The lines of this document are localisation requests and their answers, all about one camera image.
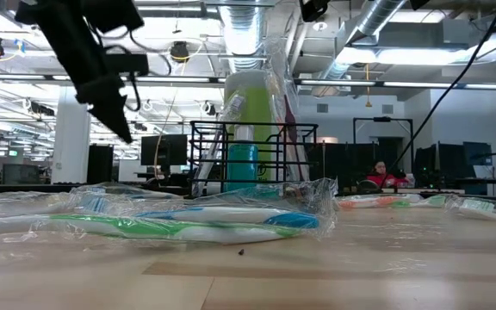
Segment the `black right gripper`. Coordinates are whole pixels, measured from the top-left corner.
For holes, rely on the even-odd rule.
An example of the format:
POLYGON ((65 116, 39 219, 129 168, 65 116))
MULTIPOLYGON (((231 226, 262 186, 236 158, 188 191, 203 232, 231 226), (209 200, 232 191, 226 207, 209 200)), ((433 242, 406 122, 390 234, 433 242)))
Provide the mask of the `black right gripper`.
MULTIPOLYGON (((301 18, 304 22, 315 22, 328 9, 330 0, 299 0, 301 18)), ((418 10, 430 0, 409 0, 411 8, 418 10)))

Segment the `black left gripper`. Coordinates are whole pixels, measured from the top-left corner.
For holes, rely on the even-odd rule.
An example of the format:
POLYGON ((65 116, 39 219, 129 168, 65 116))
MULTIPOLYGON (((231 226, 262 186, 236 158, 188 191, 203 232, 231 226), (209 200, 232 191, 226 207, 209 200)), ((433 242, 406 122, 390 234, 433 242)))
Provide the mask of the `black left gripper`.
POLYGON ((82 8, 36 8, 35 20, 76 87, 80 104, 127 144, 133 142, 124 114, 121 78, 110 71, 103 49, 84 19, 82 8))

